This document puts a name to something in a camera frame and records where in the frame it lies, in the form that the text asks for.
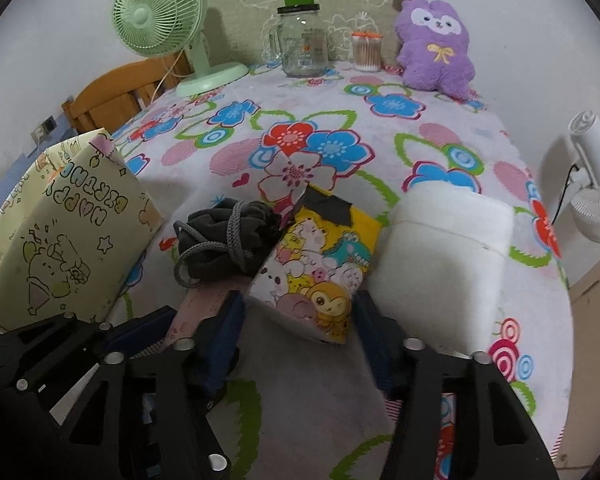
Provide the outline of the white foam cushion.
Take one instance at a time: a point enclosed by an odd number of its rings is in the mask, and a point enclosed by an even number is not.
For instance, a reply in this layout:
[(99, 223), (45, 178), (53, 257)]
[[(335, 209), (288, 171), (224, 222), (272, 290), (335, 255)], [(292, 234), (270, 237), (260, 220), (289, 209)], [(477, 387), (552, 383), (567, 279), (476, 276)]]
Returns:
[(486, 349), (501, 298), (513, 207), (446, 182), (407, 191), (394, 208), (366, 288), (378, 310), (431, 347)]

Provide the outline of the pink paper packet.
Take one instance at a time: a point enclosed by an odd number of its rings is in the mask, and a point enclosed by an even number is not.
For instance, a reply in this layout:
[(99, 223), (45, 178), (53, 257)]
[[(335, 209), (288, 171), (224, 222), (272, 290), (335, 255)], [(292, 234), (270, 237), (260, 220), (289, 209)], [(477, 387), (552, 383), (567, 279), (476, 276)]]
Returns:
[(232, 282), (215, 282), (189, 289), (166, 333), (163, 348), (169, 348), (180, 339), (193, 336), (203, 320), (219, 313), (228, 293), (236, 288)]

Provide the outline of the yellow cartoon storage box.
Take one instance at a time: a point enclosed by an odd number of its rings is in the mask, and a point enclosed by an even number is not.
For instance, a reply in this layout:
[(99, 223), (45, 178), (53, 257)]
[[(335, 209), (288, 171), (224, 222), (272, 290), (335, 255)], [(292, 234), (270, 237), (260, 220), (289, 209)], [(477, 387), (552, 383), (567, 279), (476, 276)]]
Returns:
[(0, 207), (0, 333), (104, 320), (161, 225), (106, 130), (45, 150)]

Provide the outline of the floral tablecloth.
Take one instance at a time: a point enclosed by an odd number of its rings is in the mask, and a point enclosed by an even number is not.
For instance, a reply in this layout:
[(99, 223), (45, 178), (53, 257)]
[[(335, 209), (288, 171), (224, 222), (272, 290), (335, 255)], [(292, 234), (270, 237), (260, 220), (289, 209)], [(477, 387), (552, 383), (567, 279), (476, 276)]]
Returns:
[[(288, 219), (310, 185), (388, 231), (396, 205), (446, 182), (513, 207), (503, 290), (486, 352), (552, 455), (564, 429), (572, 322), (557, 237), (540, 190), (500, 120), (477, 98), (416, 91), (347, 66), (292, 80), (272, 65), (218, 90), (164, 94), (112, 136), (162, 225), (108, 312), (119, 321), (176, 304), (172, 224), (224, 198)], [(242, 331), (242, 367), (212, 413), (235, 479), (375, 479), (398, 414), (355, 344), (316, 344), (261, 312)]]

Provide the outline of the wooden bed headboard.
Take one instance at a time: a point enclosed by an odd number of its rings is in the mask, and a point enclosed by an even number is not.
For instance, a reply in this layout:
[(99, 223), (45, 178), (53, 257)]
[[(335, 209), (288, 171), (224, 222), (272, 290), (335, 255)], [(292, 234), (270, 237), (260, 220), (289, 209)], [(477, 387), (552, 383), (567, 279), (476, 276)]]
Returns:
[(146, 58), (122, 65), (88, 84), (76, 98), (61, 105), (78, 133), (105, 128), (114, 133), (152, 99), (175, 88), (180, 76), (193, 73), (184, 54)]

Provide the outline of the white standing fan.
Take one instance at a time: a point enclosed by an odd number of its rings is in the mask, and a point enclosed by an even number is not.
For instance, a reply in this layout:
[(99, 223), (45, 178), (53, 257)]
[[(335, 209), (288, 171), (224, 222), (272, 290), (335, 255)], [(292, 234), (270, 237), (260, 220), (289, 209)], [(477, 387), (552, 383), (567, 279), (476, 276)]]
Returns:
[(600, 244), (600, 115), (571, 118), (542, 157), (538, 179), (555, 233)]

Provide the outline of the green desk fan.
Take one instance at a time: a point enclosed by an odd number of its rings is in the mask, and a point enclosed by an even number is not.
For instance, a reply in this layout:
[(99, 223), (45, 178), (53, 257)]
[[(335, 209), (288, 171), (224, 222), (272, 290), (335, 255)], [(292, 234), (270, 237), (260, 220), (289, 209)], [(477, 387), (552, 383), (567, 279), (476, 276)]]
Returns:
[(114, 0), (112, 24), (129, 50), (144, 58), (184, 54), (193, 73), (176, 87), (176, 94), (196, 96), (245, 77), (238, 62), (210, 63), (204, 21), (208, 0)]

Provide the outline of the glass mason jar mug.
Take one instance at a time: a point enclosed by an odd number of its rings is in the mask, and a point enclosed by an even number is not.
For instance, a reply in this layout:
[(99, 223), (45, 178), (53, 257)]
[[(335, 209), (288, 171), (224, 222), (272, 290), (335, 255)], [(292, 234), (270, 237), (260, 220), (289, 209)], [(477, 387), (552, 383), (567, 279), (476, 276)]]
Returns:
[(294, 78), (322, 76), (328, 65), (327, 32), (317, 3), (281, 6), (268, 31), (268, 62), (277, 62)]

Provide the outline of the cotton swab container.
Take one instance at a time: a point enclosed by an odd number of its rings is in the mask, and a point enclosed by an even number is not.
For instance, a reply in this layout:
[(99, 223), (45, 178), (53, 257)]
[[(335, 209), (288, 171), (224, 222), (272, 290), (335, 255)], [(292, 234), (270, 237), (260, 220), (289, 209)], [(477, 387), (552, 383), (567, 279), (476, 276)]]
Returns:
[(360, 72), (375, 73), (382, 67), (382, 36), (372, 32), (352, 32), (353, 65)]

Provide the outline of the purple plush bunny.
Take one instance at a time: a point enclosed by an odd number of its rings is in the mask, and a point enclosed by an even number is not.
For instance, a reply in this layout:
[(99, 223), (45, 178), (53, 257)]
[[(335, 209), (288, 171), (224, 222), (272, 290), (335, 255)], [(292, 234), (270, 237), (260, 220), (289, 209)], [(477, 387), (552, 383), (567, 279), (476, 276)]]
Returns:
[(443, 0), (404, 0), (394, 23), (401, 43), (396, 62), (404, 86), (437, 90), (457, 100), (471, 97), (475, 66), (469, 34), (456, 10)]

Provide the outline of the wall power socket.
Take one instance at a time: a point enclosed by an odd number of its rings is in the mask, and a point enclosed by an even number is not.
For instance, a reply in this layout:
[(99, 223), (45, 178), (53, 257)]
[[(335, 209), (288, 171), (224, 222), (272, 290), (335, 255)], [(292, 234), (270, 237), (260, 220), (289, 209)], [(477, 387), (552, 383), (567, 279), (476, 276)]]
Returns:
[(44, 122), (41, 122), (32, 132), (31, 138), (33, 142), (38, 145), (46, 136), (53, 132), (57, 127), (56, 119), (53, 116), (47, 117)]

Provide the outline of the green patterned wall board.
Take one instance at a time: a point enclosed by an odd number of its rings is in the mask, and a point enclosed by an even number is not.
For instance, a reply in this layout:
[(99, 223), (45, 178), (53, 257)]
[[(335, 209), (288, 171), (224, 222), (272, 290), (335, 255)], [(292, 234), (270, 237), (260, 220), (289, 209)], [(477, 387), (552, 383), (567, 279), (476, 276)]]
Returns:
[[(332, 60), (352, 58), (352, 32), (374, 32), (382, 37), (381, 58), (386, 65), (396, 64), (400, 41), (394, 31), (399, 5), (394, 0), (315, 0), (318, 17), (328, 36), (328, 55)], [(208, 0), (204, 34), (210, 60), (248, 65), (270, 57), (268, 31), (279, 21), (277, 9), (284, 0)]]

